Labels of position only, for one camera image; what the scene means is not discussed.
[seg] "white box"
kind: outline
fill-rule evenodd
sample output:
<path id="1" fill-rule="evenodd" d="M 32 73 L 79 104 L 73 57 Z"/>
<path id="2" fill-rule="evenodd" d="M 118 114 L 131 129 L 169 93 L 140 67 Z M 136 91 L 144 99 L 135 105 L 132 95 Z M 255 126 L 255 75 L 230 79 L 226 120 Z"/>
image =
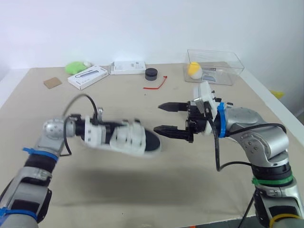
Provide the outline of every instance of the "white box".
<path id="1" fill-rule="evenodd" d="M 144 74 L 145 71 L 144 61 L 115 61 L 109 66 L 111 75 Z"/>
<path id="2" fill-rule="evenodd" d="M 86 70 L 79 72 L 67 80 L 77 89 L 83 90 L 87 88 L 91 84 L 103 79 L 104 77 L 108 76 L 109 73 L 106 69 L 101 68 L 100 66 L 94 65 Z"/>

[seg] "table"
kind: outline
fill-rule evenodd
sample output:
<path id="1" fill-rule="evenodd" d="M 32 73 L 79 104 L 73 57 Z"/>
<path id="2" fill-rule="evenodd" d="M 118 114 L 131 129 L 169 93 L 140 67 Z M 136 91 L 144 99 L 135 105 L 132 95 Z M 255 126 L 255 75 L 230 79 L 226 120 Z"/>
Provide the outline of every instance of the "table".
<path id="1" fill-rule="evenodd" d="M 157 106 L 191 100 L 198 84 L 184 82 L 180 64 L 148 67 L 159 71 L 154 82 L 143 75 L 114 75 L 84 91 L 67 82 L 68 75 L 61 67 L 30 69 L 0 109 L 0 189 L 24 164 L 28 155 L 21 149 L 35 144 L 42 124 L 60 116 L 67 103 L 82 92 L 103 107 L 104 120 L 136 117 L 148 129 L 163 124 L 183 129 L 186 113 L 169 113 Z M 63 84 L 47 89 L 43 81 L 54 76 Z M 158 86 L 162 76 L 168 79 L 159 90 L 143 89 Z M 211 88 L 223 101 L 254 109 L 266 121 L 280 123 L 241 78 L 233 86 Z M 71 112 L 92 115 L 93 110 L 83 98 Z M 288 136 L 290 163 L 304 196 L 304 148 L 289 132 Z M 192 144 L 160 139 L 162 153 L 152 159 L 94 150 L 79 138 L 69 139 L 73 155 L 61 158 L 56 165 L 49 186 L 52 200 L 40 227 L 172 228 L 242 216 L 254 190 L 249 167 L 235 165 L 217 172 L 212 135 L 195 135 Z M 221 163 L 247 161 L 242 148 L 229 139 L 220 140 L 220 151 Z"/>

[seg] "blue cable tie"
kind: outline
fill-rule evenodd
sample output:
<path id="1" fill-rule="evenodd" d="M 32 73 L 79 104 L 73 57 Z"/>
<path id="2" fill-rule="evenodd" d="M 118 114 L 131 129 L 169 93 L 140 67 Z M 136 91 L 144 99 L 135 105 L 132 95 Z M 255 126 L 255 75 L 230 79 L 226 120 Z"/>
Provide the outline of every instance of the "blue cable tie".
<path id="1" fill-rule="evenodd" d="M 37 221 L 37 215 L 29 210 L 9 210 L 6 207 L 0 209 L 0 217 L 8 214 L 21 214 L 21 215 L 29 215 L 33 217 Z"/>
<path id="2" fill-rule="evenodd" d="M 226 118 L 225 118 L 225 107 L 224 102 L 219 103 L 218 112 L 220 116 L 220 134 L 219 138 L 224 138 L 226 134 Z"/>
<path id="3" fill-rule="evenodd" d="M 54 159 L 56 162 L 58 161 L 58 157 L 56 155 L 49 153 L 47 151 L 37 151 L 34 148 L 26 148 L 26 147 L 24 147 L 22 150 L 28 152 L 29 154 L 44 155 L 44 156 Z"/>

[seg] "red wire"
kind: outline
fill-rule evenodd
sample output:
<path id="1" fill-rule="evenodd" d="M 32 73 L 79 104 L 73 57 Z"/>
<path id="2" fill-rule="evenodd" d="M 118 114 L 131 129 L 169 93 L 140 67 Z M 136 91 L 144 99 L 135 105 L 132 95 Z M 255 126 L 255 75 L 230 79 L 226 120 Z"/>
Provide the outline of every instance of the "red wire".
<path id="1" fill-rule="evenodd" d="M 167 76 L 164 76 L 163 78 L 164 78 L 164 80 L 163 80 L 163 82 L 161 83 L 161 85 L 159 87 L 157 87 L 157 88 L 144 87 L 144 89 L 159 89 L 165 83 L 165 81 L 167 79 Z"/>

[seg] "green toy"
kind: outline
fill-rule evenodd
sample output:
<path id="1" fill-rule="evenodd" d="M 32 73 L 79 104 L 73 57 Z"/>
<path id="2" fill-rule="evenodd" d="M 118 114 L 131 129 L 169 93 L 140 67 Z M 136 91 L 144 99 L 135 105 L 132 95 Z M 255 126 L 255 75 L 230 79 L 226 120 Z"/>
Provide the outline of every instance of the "green toy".
<path id="1" fill-rule="evenodd" d="M 65 70 L 69 75 L 75 75 L 87 68 L 89 68 L 92 64 L 89 62 L 73 62 L 66 65 Z"/>

